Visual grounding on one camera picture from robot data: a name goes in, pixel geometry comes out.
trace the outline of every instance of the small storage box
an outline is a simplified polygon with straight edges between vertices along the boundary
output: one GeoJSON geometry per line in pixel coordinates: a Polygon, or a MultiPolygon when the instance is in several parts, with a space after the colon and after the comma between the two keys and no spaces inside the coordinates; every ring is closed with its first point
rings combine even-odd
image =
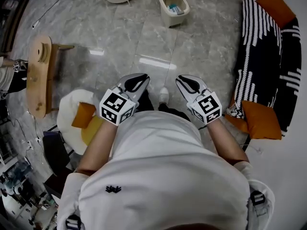
{"type": "Polygon", "coordinates": [[[159,0],[161,5],[161,16],[166,27],[181,24],[188,15],[190,8],[186,0],[159,0]],[[175,4],[183,12],[174,14],[168,9],[168,6],[175,4]]]}

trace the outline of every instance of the black logo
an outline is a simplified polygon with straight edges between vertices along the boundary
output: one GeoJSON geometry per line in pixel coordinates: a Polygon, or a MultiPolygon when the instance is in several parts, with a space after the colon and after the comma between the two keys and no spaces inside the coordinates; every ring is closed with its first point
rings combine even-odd
{"type": "Polygon", "coordinates": [[[108,193],[118,193],[118,192],[120,192],[121,191],[121,187],[120,186],[117,186],[117,187],[112,187],[112,186],[107,186],[106,187],[106,192],[108,192],[108,193]]]}

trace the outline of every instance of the white cushion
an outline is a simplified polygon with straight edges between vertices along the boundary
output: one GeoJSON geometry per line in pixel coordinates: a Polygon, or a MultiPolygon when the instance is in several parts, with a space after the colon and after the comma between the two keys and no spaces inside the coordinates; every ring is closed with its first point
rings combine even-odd
{"type": "Polygon", "coordinates": [[[82,141],[81,129],[71,126],[78,111],[79,103],[97,105],[99,102],[93,92],[87,90],[74,90],[64,96],[59,103],[57,117],[58,128],[64,141],[78,154],[83,155],[87,145],[82,141]]]}

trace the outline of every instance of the person's leg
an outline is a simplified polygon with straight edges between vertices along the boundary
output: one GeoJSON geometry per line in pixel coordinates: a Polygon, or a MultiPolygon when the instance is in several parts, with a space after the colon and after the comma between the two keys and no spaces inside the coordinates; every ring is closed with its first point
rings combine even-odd
{"type": "Polygon", "coordinates": [[[149,93],[147,90],[144,91],[142,96],[139,99],[139,106],[137,108],[137,112],[143,112],[143,111],[153,111],[154,107],[152,102],[149,99],[149,93]]]}
{"type": "Polygon", "coordinates": [[[165,112],[165,113],[171,113],[171,114],[174,114],[176,116],[182,117],[182,118],[190,121],[190,119],[188,118],[188,116],[185,113],[180,112],[180,111],[173,109],[173,108],[169,108],[165,103],[161,103],[159,105],[159,111],[165,112]]]}
{"type": "Polygon", "coordinates": [[[27,81],[22,78],[27,77],[26,71],[15,72],[11,81],[8,93],[18,92],[27,87],[27,81]]]}
{"type": "Polygon", "coordinates": [[[168,89],[166,87],[163,87],[162,90],[160,91],[160,96],[159,96],[159,111],[160,112],[171,113],[171,114],[174,114],[176,116],[182,117],[190,121],[190,119],[185,113],[177,111],[176,109],[173,109],[173,108],[168,108],[167,106],[168,100],[169,100],[168,89]]]}

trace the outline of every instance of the chair leg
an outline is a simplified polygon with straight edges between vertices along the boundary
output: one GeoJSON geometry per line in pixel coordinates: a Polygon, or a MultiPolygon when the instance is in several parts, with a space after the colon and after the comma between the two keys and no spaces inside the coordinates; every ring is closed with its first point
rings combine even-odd
{"type": "Polygon", "coordinates": [[[75,48],[74,45],[64,45],[64,44],[58,44],[59,48],[65,48],[65,49],[71,49],[71,48],[75,48]]]}

